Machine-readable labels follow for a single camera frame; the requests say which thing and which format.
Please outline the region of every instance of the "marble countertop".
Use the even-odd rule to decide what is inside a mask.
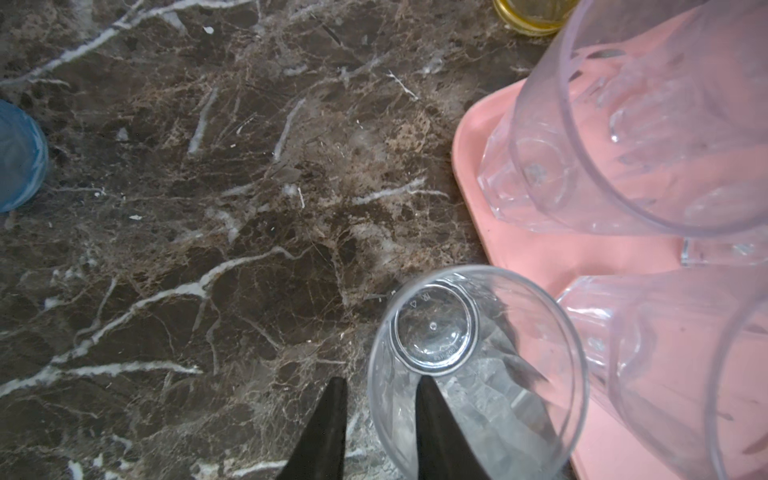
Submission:
[[[490,0],[3,2],[0,97],[51,152],[0,225],[6,478],[272,478],[331,376],[346,477],[398,478],[379,316],[485,262],[452,135],[545,48]]]

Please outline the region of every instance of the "pink tray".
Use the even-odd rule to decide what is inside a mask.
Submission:
[[[491,264],[536,282],[553,297],[577,276],[656,273],[680,267],[682,239],[533,233],[496,220],[476,180],[485,142],[513,108],[523,81],[467,111],[453,138],[453,172]],[[590,401],[572,461],[581,480],[678,480],[619,422]]]

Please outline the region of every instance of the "yellow rim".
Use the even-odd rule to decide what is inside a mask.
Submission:
[[[563,19],[562,22],[542,22],[531,20],[530,18],[523,18],[517,12],[512,10],[512,7],[506,0],[493,0],[493,8],[495,8],[498,16],[507,22],[514,30],[531,37],[551,35],[560,30],[565,23],[565,19]]]

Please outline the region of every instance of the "blue cup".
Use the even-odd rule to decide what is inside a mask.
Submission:
[[[38,123],[0,100],[0,212],[32,198],[48,169],[48,143]]]

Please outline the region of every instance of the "yellow glass jar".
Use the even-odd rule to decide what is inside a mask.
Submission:
[[[578,0],[493,0],[498,16],[529,37],[551,35],[565,24]]]

